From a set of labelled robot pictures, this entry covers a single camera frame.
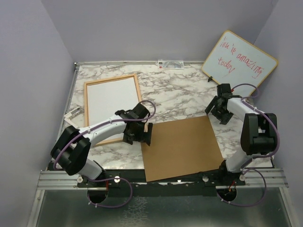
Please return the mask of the brown frame backing board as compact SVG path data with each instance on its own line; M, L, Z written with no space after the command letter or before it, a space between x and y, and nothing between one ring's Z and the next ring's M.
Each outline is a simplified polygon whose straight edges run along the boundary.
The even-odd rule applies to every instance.
M223 157L208 116L156 123L141 144L146 181L218 169Z

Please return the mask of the colour photo print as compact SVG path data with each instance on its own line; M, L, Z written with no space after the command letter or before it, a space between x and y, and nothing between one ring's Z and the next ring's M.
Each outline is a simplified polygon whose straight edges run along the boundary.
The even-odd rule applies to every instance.
M84 125L107 120L118 110L131 110L142 100L136 74L84 83Z

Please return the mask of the light wooden picture frame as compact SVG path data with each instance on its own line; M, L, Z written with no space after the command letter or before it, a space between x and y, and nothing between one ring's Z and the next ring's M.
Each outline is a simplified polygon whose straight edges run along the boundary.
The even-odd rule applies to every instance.
M142 104L135 74L84 84L85 126L93 131L92 146L115 142L151 143L151 115Z

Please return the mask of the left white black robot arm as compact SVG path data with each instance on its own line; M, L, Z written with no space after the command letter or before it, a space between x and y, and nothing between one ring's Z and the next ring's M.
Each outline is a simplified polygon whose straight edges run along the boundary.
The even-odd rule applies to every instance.
M118 110L107 120L77 129L64 129L51 150L53 169L64 170L68 175L79 174L95 187L101 186L106 178L105 170L97 162L88 158L89 150L98 143L118 134L122 141L151 144L153 124L148 120L154 116L139 102L133 109Z

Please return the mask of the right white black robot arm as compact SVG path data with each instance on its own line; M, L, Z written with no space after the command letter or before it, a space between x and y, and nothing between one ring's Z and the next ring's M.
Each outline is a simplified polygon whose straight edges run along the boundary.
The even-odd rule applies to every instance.
M220 124L226 125L233 116L242 120L241 150L223 161L219 167L217 179L228 185L254 159L273 156L279 148L280 136L277 130L277 117L274 113L265 113L246 101L246 97L233 94L230 84L217 86L217 95L205 109Z

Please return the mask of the black mounting bar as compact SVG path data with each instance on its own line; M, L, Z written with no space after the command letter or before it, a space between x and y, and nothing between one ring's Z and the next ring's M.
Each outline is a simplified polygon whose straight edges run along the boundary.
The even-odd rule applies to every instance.
M222 176L217 170L148 182L143 169L108 169L104 178L107 179L105 182L93 182L83 177L83 181L77 183L77 186L90 192L97 191L97 195L107 192L111 197L127 197L130 191L133 196L140 197L214 197L218 189L228 189L230 185L245 185L240 180L240 174Z

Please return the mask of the whiteboard with red writing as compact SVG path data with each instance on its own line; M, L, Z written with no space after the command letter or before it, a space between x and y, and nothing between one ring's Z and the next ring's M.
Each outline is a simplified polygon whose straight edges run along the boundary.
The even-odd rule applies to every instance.
M217 84L229 83L235 94L250 96L277 67L278 60L227 30L220 37L204 64L202 72Z

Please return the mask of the white label strip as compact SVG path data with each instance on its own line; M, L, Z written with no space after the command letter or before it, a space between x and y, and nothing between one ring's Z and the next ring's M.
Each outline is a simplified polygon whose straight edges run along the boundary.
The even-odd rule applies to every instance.
M160 70L182 70L184 69L183 61L173 61L173 60L158 60L156 62L158 69Z

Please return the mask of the small white bracket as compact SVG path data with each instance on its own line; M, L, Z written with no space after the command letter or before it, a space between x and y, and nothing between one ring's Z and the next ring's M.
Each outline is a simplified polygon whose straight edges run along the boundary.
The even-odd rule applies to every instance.
M76 107L64 115L64 121L70 125L73 124L72 119L81 113L80 107Z

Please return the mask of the aluminium front rail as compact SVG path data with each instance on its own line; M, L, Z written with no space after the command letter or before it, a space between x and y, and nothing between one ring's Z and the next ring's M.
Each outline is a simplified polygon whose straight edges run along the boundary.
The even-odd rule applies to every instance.
M118 187L123 183L122 178L127 179L134 185L182 185L194 183L206 187L216 187L217 189L228 188L232 183L235 188L261 188L266 185L268 188L288 187L286 176L282 169L275 168L258 168L258 172L249 170L245 175L240 176L237 180L228 180L226 183L219 183L214 178L214 174L205 173L191 174L182 177L169 178L147 182L143 169L117 169L108 170L109 185ZM39 176L39 190L70 190L86 189L101 190L105 188L102 183L97 186L96 183L90 182L80 175L69 176L64 171L42 171Z

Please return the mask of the left aluminium side rail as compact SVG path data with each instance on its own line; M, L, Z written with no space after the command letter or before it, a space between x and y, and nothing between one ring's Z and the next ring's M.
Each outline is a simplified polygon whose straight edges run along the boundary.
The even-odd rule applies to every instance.
M72 96L73 96L73 91L74 91L74 88L75 88L75 84L76 84L79 68L80 67L79 67L78 63L75 62L74 63L74 73L73 73L73 77L72 77L72 81L71 81L71 86L70 86L68 97L67 97L67 101L65 103L65 107L64 107L64 110L63 110L63 116L62 116L62 119L61 119L61 122L60 122L60 127L59 127L59 131L57 133L57 138L55 140L55 144L58 141L61 133L64 130L64 118L65 118L64 116L68 113L70 105L71 105L71 99L72 99Z

